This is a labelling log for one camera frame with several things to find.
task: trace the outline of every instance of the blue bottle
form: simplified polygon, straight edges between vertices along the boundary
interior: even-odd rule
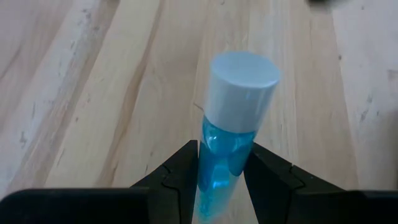
[[[202,223],[226,210],[279,81],[270,61],[249,52],[220,54],[210,70],[195,202]]]

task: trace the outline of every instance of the black object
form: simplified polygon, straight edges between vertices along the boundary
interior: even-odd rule
[[[130,189],[23,190],[0,203],[0,223],[191,223],[197,142]],[[396,192],[344,191],[255,144],[244,178],[259,223],[398,221]]]

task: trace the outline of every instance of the wood grain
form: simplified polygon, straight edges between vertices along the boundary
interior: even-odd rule
[[[257,143],[340,187],[394,189],[394,6],[0,1],[0,195],[137,182],[200,139],[208,65],[226,50],[282,71]],[[243,178],[218,222],[257,222]]]

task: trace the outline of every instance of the plastic bottle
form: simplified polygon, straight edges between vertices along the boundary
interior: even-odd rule
[[[279,81],[270,61],[249,52],[217,55],[210,71],[195,203],[202,223],[228,207]]]

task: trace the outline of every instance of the bottle cap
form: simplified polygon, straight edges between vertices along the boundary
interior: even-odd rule
[[[279,81],[278,68],[249,52],[217,55],[210,65],[205,116],[232,133],[257,131]]]

